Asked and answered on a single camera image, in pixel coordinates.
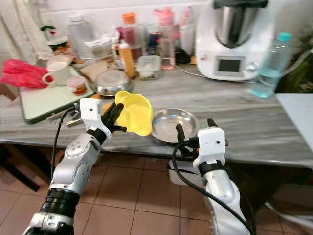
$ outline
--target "orange bottle cap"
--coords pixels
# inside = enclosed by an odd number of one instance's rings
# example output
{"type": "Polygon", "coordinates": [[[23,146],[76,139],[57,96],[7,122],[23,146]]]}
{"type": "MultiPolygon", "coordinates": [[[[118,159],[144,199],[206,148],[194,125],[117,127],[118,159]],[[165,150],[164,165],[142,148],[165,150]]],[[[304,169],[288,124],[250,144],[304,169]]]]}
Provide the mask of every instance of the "orange bottle cap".
{"type": "Polygon", "coordinates": [[[124,23],[127,23],[127,24],[134,24],[136,22],[135,16],[136,16],[135,12],[127,12],[127,13],[122,14],[124,23]]]}

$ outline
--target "white tile wall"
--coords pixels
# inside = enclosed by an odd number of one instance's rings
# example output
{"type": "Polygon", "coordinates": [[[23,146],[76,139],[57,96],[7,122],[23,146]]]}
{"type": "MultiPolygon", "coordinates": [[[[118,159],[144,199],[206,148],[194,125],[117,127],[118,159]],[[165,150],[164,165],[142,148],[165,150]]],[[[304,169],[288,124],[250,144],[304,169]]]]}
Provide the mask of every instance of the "white tile wall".
{"type": "MultiPolygon", "coordinates": [[[[269,0],[276,11],[276,31],[290,32],[297,36],[305,22],[312,17],[313,0],[269,0]]],[[[73,13],[88,15],[100,32],[109,32],[114,26],[121,26],[121,14],[128,11],[137,13],[140,23],[156,23],[153,10],[171,6],[178,21],[182,11],[193,5],[196,15],[207,1],[203,0],[38,0],[41,16],[49,19],[62,32],[67,33],[68,16],[73,13]]]]}

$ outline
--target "white mug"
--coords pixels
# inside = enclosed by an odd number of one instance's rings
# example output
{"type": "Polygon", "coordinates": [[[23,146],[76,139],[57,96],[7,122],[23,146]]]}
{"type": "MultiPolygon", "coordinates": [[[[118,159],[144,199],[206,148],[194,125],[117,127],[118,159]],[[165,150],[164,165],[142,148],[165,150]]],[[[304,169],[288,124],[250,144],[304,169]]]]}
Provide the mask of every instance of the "white mug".
{"type": "Polygon", "coordinates": [[[43,82],[50,85],[65,86],[66,81],[72,77],[69,66],[65,62],[55,62],[47,66],[48,73],[43,76],[43,82]],[[52,82],[47,82],[46,78],[51,76],[52,82]]]}

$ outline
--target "white cloth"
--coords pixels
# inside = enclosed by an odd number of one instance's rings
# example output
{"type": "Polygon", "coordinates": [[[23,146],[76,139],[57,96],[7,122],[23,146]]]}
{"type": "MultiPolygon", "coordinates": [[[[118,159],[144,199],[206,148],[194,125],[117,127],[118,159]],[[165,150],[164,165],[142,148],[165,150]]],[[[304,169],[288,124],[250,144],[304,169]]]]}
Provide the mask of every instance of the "white cloth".
{"type": "Polygon", "coordinates": [[[33,9],[28,0],[0,0],[1,59],[19,58],[35,64],[53,54],[33,9]]]}

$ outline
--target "blue bottle cap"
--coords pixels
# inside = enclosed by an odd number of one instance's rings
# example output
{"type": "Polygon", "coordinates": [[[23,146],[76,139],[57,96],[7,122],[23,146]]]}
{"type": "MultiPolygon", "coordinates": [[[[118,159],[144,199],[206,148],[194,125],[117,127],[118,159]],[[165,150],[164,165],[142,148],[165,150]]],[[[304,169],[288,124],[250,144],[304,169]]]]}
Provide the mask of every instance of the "blue bottle cap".
{"type": "Polygon", "coordinates": [[[277,40],[282,41],[282,42],[288,42],[291,39],[291,34],[290,33],[279,33],[277,35],[277,40]]]}

